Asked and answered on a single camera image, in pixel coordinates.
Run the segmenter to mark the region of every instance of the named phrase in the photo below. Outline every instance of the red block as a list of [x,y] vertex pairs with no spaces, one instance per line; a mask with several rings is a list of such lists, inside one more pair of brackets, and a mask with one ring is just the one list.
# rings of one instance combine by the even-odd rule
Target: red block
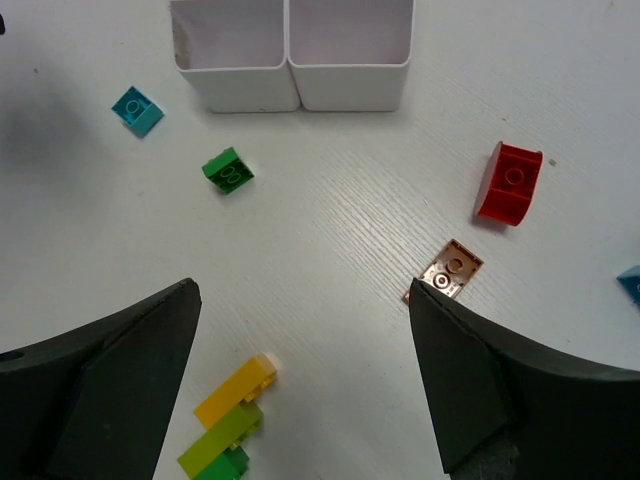
[[531,205],[540,167],[542,152],[498,142],[480,185],[476,215],[517,226]]

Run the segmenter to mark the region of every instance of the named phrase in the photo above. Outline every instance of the orange-yellow toy brick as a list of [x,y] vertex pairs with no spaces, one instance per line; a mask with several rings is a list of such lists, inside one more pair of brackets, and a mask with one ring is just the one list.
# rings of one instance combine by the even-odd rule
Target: orange-yellow toy brick
[[266,355],[256,355],[196,408],[196,417],[209,430],[238,403],[252,401],[275,379],[276,367]]

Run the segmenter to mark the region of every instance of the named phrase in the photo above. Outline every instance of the stack of toy bricks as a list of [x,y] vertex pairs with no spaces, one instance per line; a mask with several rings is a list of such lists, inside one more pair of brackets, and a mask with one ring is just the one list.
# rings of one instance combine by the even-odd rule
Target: stack of toy bricks
[[276,379],[266,355],[251,358],[195,410],[207,430],[178,463],[196,480],[239,480],[249,457],[240,444],[262,422],[253,400]]

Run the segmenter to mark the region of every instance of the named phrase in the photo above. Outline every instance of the bright green block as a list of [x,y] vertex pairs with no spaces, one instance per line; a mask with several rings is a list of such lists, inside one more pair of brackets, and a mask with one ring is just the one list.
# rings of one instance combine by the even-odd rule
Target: bright green block
[[253,178],[233,147],[207,162],[202,167],[204,176],[215,183],[225,195]]
[[249,456],[242,447],[227,449],[209,464],[195,480],[240,480],[249,468]]
[[227,448],[236,449],[261,421],[262,412],[256,404],[239,403],[184,452],[178,463],[189,478],[196,478]]

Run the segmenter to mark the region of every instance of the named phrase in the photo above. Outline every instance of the white bin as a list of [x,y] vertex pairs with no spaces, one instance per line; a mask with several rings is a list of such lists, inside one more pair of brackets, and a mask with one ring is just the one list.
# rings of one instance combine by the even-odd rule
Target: white bin
[[411,58],[414,0],[290,0],[289,61],[308,110],[392,111]]
[[176,65],[214,112],[287,112],[300,97],[287,62],[288,0],[170,3]]

